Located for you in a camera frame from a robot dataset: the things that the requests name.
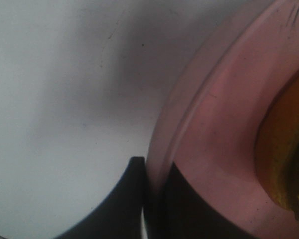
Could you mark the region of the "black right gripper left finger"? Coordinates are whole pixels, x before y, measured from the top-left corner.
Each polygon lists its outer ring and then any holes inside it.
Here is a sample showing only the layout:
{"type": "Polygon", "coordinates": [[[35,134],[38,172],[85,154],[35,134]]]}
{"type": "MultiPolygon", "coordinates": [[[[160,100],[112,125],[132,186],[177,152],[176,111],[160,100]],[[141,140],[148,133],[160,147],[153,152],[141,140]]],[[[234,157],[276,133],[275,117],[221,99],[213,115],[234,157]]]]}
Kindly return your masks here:
{"type": "Polygon", "coordinates": [[[132,157],[109,195],[58,239],[141,239],[145,159],[132,157]]]}

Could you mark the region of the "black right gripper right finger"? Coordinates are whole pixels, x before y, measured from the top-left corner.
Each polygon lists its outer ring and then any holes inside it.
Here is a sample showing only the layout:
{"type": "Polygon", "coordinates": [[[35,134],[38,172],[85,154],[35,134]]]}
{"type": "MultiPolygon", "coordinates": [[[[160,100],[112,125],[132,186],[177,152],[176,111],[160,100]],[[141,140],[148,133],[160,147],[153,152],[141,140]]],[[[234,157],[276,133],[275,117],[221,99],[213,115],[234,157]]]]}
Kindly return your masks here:
{"type": "Polygon", "coordinates": [[[158,195],[146,187],[143,210],[149,239],[252,238],[208,205],[176,165],[158,195]]]}

